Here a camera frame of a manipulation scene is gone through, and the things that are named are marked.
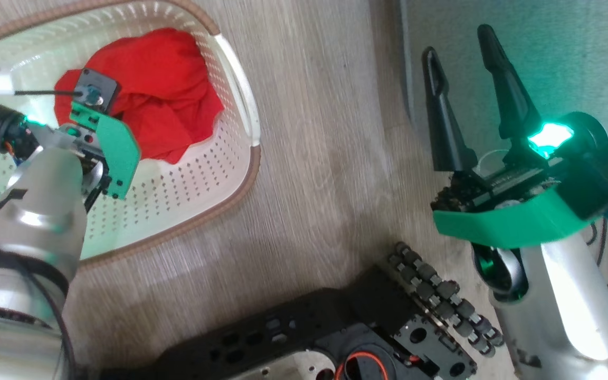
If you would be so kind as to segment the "right gripper green guard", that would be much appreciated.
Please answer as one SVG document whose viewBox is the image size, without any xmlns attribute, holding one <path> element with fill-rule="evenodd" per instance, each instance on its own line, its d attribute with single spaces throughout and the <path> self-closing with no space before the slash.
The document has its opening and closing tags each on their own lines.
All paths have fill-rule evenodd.
<svg viewBox="0 0 608 380">
<path fill-rule="evenodd" d="M 495 89 L 499 136 L 509 140 L 504 167 L 489 176 L 465 144 L 449 102 L 449 82 L 431 46 L 422 53 L 425 108 L 433 168 L 456 172 L 431 207 L 442 235 L 473 244 L 517 249 L 559 241 L 595 221 L 567 197 L 576 164 L 596 148 L 596 133 L 584 122 L 546 122 L 524 87 L 494 29 L 477 28 L 483 65 Z"/>
</svg>

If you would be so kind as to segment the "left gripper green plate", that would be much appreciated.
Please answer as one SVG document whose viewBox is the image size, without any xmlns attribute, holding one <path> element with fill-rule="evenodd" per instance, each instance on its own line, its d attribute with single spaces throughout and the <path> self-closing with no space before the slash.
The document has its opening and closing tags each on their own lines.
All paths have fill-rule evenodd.
<svg viewBox="0 0 608 380">
<path fill-rule="evenodd" d="M 70 103 L 70 122 L 61 131 L 74 138 L 84 171 L 82 192 L 86 199 L 100 195 L 125 199 L 141 150 L 132 130 L 111 115 L 120 84 L 90 68 L 79 71 L 76 96 Z"/>
</svg>

